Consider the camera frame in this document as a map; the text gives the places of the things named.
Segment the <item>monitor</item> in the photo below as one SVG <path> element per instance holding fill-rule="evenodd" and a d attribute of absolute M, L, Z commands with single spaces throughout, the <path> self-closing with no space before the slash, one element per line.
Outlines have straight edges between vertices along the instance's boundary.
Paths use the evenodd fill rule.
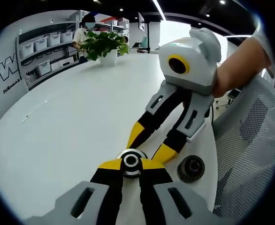
<path fill-rule="evenodd" d="M 138 13 L 138 28 L 145 32 L 145 20 L 140 13 Z"/>

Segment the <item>white robot shell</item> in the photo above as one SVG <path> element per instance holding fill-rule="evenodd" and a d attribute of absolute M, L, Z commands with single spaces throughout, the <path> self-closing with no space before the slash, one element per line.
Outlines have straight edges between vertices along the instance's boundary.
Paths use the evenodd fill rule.
<path fill-rule="evenodd" d="M 168 83 L 210 95 L 221 60 L 220 43 L 208 29 L 191 30 L 190 35 L 160 48 L 160 67 Z"/>

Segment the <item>white tabletop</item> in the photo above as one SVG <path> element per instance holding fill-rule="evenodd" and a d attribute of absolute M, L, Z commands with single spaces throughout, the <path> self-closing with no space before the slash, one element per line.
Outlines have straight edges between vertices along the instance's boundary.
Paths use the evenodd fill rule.
<path fill-rule="evenodd" d="M 0 193 L 16 215 L 42 216 L 55 199 L 126 148 L 133 124 L 145 111 L 164 76 L 158 55 L 118 57 L 113 68 L 87 62 L 45 81 L 21 98 L 0 120 Z M 178 106 L 140 148 L 149 158 L 179 118 Z M 173 180 L 188 155 L 205 163 L 203 177 L 187 186 L 212 211 L 217 189 L 217 155 L 210 119 L 204 132 L 166 165 Z M 117 224 L 141 225 L 138 179 L 124 179 Z"/>

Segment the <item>gray mesh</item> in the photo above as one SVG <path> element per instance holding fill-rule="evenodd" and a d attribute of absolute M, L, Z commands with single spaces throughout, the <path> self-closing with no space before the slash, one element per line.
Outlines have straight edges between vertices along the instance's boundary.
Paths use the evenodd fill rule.
<path fill-rule="evenodd" d="M 239 221 L 275 172 L 275 89 L 255 77 L 213 127 L 218 156 L 214 213 Z"/>

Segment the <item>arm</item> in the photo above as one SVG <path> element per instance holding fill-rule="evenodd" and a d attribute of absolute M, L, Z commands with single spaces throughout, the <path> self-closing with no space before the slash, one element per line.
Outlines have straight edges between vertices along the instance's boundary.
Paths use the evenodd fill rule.
<path fill-rule="evenodd" d="M 75 31 L 74 38 L 73 38 L 73 47 L 77 50 L 80 50 L 80 33 L 78 30 Z"/>
<path fill-rule="evenodd" d="M 228 59 L 217 69 L 217 79 L 213 90 L 215 98 L 227 91 L 247 84 L 271 61 L 264 48 L 254 37 L 246 39 Z"/>
<path fill-rule="evenodd" d="M 74 41 L 73 41 L 73 47 L 76 48 L 77 50 L 80 50 L 80 44 L 77 44 Z"/>

